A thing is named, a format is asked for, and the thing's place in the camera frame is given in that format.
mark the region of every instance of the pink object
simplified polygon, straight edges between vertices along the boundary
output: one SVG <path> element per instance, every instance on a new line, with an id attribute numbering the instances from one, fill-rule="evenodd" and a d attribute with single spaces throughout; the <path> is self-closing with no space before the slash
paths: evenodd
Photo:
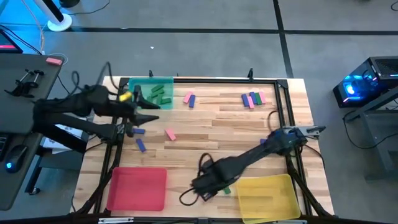
<path id="1" fill-rule="evenodd" d="M 158 167 L 116 167 L 106 208 L 110 211 L 162 211 L 167 170 Z"/>
<path id="2" fill-rule="evenodd" d="M 62 60 L 55 59 L 55 58 L 47 58 L 46 62 L 50 63 L 52 65 L 62 65 Z"/>
<path id="3" fill-rule="evenodd" d="M 253 100 L 252 100 L 251 96 L 248 96 L 248 102 L 249 102 L 249 108 L 253 109 L 254 108 L 254 103 L 253 103 Z"/>
<path id="4" fill-rule="evenodd" d="M 266 103 L 266 96 L 264 95 L 264 92 L 261 91 L 259 92 L 260 98 L 261 98 L 261 102 L 262 103 Z"/>
<path id="5" fill-rule="evenodd" d="M 165 131 L 166 131 L 166 134 L 169 136 L 169 138 L 170 138 L 171 141 L 174 141 L 174 140 L 176 139 L 173 130 L 171 130 L 171 129 L 166 129 Z"/>
<path id="6" fill-rule="evenodd" d="M 185 95 L 184 103 L 188 103 L 188 102 L 189 102 L 189 98 L 191 97 L 191 95 L 192 95 L 192 92 L 191 92 L 191 91 L 189 91 L 189 92 Z"/>

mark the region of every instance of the red tray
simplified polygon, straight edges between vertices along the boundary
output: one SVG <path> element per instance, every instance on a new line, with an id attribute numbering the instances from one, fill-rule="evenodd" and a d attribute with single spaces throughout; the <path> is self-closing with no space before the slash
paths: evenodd
<path id="1" fill-rule="evenodd" d="M 106 208 L 110 211 L 161 211 L 167 171 L 156 167 L 117 167 L 113 170 Z"/>

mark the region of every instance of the green tray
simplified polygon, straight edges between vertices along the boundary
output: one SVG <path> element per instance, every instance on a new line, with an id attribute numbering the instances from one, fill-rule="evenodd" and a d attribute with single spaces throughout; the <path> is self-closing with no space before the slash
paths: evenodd
<path id="1" fill-rule="evenodd" d="M 163 110 L 173 109 L 173 103 L 174 103 L 174 98 L 173 98 L 174 80 L 173 80 L 173 77 L 130 78 L 129 89 L 130 89 L 130 91 L 133 91 L 134 85 L 140 85 L 142 95 L 146 99 L 148 96 L 151 96 L 151 94 L 152 94 L 151 89 L 159 84 L 164 85 L 163 99 L 170 98 L 172 100 L 171 103 L 160 105 L 160 108 Z"/>

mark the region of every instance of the computer mouse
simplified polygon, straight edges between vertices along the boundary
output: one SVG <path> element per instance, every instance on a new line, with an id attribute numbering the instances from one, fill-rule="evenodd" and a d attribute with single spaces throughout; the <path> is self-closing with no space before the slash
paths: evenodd
<path id="1" fill-rule="evenodd" d="M 28 147 L 25 145 L 14 146 L 7 154 L 5 165 L 6 171 L 9 173 L 18 172 L 22 167 Z"/>

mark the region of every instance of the black desk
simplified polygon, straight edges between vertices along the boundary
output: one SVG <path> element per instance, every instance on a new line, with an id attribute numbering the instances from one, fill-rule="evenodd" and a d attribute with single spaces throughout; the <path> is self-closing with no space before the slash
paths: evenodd
<path id="1" fill-rule="evenodd" d="M 45 76 L 41 80 L 38 89 L 32 91 L 35 95 L 35 99 L 47 98 L 50 90 L 54 85 L 55 80 L 61 70 L 61 66 L 50 65 L 45 60 L 45 55 L 28 55 L 28 54 L 0 54 L 0 82 L 1 76 L 15 76 L 15 79 L 20 79 L 25 74 L 24 69 L 30 70 L 39 69 L 45 73 Z M 10 72 L 21 69 L 21 72 Z M 14 83 L 10 83 L 10 88 L 14 88 Z M 0 90 L 0 94 L 7 94 L 3 90 Z M 10 114 L 9 118 L 1 119 L 16 119 Z M 22 168 L 15 174 L 10 174 L 5 170 L 4 160 L 0 162 L 0 210 L 9 210 L 17 197 L 18 191 L 25 179 L 26 173 L 32 163 L 37 148 L 40 145 L 42 134 L 32 133 L 28 136 L 16 135 L 10 142 L 9 149 L 21 144 L 25 139 L 25 144 L 28 145 L 29 150 L 27 151 L 24 159 Z"/>

